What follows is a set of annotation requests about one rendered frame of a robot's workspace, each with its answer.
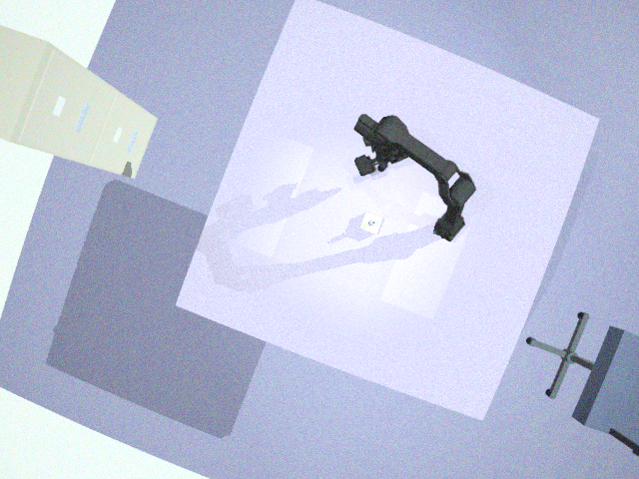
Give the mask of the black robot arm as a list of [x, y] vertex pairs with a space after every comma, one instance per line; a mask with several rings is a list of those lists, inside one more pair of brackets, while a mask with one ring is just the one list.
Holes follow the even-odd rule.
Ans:
[[[437, 181], [438, 195], [445, 205], [444, 214], [435, 223], [433, 233], [452, 241], [465, 225], [462, 211], [465, 203], [476, 192], [470, 173], [461, 171], [411, 135], [407, 125], [396, 115], [382, 117], [376, 122], [367, 114], [361, 114], [353, 128], [362, 135], [366, 147], [384, 156], [401, 151], [428, 170]], [[457, 172], [459, 177], [449, 187], [449, 180]]]

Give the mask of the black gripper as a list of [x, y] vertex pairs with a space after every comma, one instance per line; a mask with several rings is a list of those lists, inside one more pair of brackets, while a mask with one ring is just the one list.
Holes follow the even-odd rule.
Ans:
[[356, 167], [361, 176], [366, 176], [368, 174], [376, 172], [377, 171], [376, 166], [378, 165], [383, 166], [387, 163], [391, 163], [393, 165], [395, 163], [398, 163], [400, 161], [403, 161], [409, 158], [406, 154], [404, 154], [401, 151], [393, 152], [392, 154], [387, 156], [381, 155], [376, 150], [376, 144], [374, 144], [374, 146], [375, 146], [376, 158], [371, 159], [370, 156], [367, 157], [366, 155], [363, 155], [354, 160]]

